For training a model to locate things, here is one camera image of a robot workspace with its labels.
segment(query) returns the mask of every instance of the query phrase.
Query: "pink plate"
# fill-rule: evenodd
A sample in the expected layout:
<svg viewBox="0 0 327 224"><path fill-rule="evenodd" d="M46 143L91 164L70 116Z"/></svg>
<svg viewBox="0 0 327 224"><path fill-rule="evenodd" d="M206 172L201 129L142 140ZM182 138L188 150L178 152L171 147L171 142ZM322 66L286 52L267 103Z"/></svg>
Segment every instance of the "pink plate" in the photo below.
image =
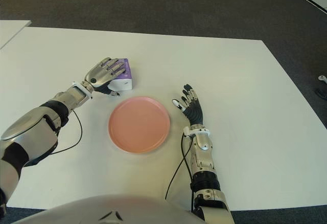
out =
<svg viewBox="0 0 327 224"><path fill-rule="evenodd" d="M160 146L170 127L162 104L149 97L133 97L111 113L108 129L111 140L127 152L142 153Z"/></svg>

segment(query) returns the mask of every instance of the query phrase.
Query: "black cable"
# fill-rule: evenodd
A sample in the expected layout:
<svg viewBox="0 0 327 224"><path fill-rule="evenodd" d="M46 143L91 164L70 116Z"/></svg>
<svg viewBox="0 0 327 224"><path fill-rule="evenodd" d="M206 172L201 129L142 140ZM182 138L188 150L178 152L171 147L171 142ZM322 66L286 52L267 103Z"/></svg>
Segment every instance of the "black cable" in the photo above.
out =
<svg viewBox="0 0 327 224"><path fill-rule="evenodd" d="M183 160L184 160L184 162L185 162L185 164L186 164L186 167L187 167L187 169L188 169L188 172L189 172L189 176L190 176L190 179L191 179L191 183L193 182L193 178L192 178L192 173L191 173L191 171L190 171L190 168L189 168L189 164L188 164L188 162L186 161L186 155L184 155L184 149L183 149L183 136L184 136L184 133L183 133L183 135L182 135L182 140L181 140L181 143L180 143L180 149L181 149L181 151L182 151L182 156L183 156ZM192 143L193 143L193 137L191 137L191 142L190 142L190 147L192 146ZM193 190L192 190L192 195L191 195L191 212L193 213L193 197L194 197L194 192L193 192Z"/></svg>
<svg viewBox="0 0 327 224"><path fill-rule="evenodd" d="M70 146L70 147L68 147L68 148L66 148L66 149L63 149L63 150L60 150L60 151L53 152L53 153L51 153L50 155L53 155L53 154L57 154L57 153L60 153L60 152L66 151L66 150L68 150L68 149L73 148L73 147L76 146L78 143L80 143L80 141L81 141L81 139L82 139L82 136L83 136L83 128L82 128L81 121L80 121L79 117L77 116L76 112L73 111L73 113L75 114L75 116L76 116L76 118L77 118L77 120L78 120L78 122L79 122L79 124L80 124L80 127L81 127L81 136L80 136L78 142L77 142L75 145L73 145L73 146Z"/></svg>
<svg viewBox="0 0 327 224"><path fill-rule="evenodd" d="M174 173L172 179L171 179L170 182L169 182L169 185L168 185L168 188L167 188L167 191L166 191L166 195L165 195L165 200L167 199L167 195L168 195L168 192L169 192L170 186L171 186L171 184L172 184L172 182L173 182L173 180L174 180L174 178L175 178L175 176L176 176L177 171L179 170L181 164L183 163L183 161L185 161L185 163L186 163L186 167L188 168L189 175L191 176L191 182L192 182L192 174L191 174L191 171L190 171L189 165L188 165L187 162L186 162L185 157L187 156L187 154L188 154L189 151L191 150L191 146L192 146L193 138L191 138L190 146L189 146L189 149L187 150L186 154L184 154L184 151L183 151L183 138L184 138L184 133L183 133L182 138L181 138L181 141L180 141L180 142L181 142L181 149L182 149L183 159L180 161L180 163L179 163L179 165L178 165L178 167L177 167L177 169L176 169L176 171L175 171L175 173ZM193 191L192 191L192 206L191 206L191 211L193 211L193 196L194 196L194 193L193 193Z"/></svg>

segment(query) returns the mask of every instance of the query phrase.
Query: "white cable clip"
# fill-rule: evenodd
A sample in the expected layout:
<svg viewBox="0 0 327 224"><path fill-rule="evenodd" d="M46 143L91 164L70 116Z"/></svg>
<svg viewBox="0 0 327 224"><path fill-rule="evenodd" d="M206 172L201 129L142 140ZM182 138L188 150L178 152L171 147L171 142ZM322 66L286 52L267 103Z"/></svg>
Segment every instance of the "white cable clip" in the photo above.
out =
<svg viewBox="0 0 327 224"><path fill-rule="evenodd" d="M183 131L184 131L185 137L190 137L190 136L200 134L200 133L206 133L206 134L208 134L208 136L210 135L209 129L206 129L206 128L196 128L196 129L190 130L189 127L185 127L183 129Z"/></svg>
<svg viewBox="0 0 327 224"><path fill-rule="evenodd" d="M87 97L88 99L92 99L92 94L79 82L73 82L73 86L78 87Z"/></svg>

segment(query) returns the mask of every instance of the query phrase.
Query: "robot finger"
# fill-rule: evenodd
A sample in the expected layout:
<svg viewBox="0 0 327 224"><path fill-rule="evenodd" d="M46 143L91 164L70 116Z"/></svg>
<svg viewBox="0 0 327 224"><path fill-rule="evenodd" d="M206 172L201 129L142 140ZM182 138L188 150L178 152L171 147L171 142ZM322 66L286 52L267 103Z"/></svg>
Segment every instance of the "robot finger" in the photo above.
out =
<svg viewBox="0 0 327 224"><path fill-rule="evenodd" d="M190 93L191 93L191 97L192 97L192 99L194 99L194 100L198 100L198 96L196 95L196 92L194 91L194 89L191 89L191 90L190 90Z"/></svg>
<svg viewBox="0 0 327 224"><path fill-rule="evenodd" d="M183 94L185 94L185 97L187 98L188 101L191 101L190 94L187 91L183 90Z"/></svg>
<svg viewBox="0 0 327 224"><path fill-rule="evenodd" d="M185 103L186 106L189 106L190 105L189 101L184 96L182 96L182 100L184 101L184 103Z"/></svg>
<svg viewBox="0 0 327 224"><path fill-rule="evenodd" d="M111 59L111 60L108 60L102 67L103 68L110 68L113 64L115 64L116 62L118 61L118 59Z"/></svg>
<svg viewBox="0 0 327 224"><path fill-rule="evenodd" d="M189 84L186 84L184 88L187 92L189 92L192 89L192 87Z"/></svg>
<svg viewBox="0 0 327 224"><path fill-rule="evenodd" d="M185 111L186 110L186 107L183 106L178 100L176 99L173 99L172 100L173 104L178 108L180 109L181 111Z"/></svg>
<svg viewBox="0 0 327 224"><path fill-rule="evenodd" d="M106 64L107 62L109 62L110 60L111 60L111 58L110 58L110 57L107 57L107 58L101 60L101 61L97 64L97 66L104 67L105 64Z"/></svg>
<svg viewBox="0 0 327 224"><path fill-rule="evenodd" d="M119 76L121 73L123 73L126 69L122 68L121 70L115 72L115 73L111 73L112 79L115 79L117 76Z"/></svg>
<svg viewBox="0 0 327 224"><path fill-rule="evenodd" d="M118 70L120 67L122 67L124 65L124 63L118 63L115 64L112 68L108 67L107 68L107 72L109 73L113 73L114 71Z"/></svg>

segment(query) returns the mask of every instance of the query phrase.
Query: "metal bracket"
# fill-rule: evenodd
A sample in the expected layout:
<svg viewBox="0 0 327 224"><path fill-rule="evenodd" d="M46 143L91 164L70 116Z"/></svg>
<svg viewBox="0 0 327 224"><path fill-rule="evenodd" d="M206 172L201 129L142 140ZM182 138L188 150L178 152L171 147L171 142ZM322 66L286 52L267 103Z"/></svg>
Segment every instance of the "metal bracket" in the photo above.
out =
<svg viewBox="0 0 327 224"><path fill-rule="evenodd" d="M196 128L196 129L190 130L189 127L185 127L183 129L183 131L184 131L185 137L190 137L193 135L204 134L204 133L208 134L208 136L210 135L209 129L206 129L206 128Z"/></svg>

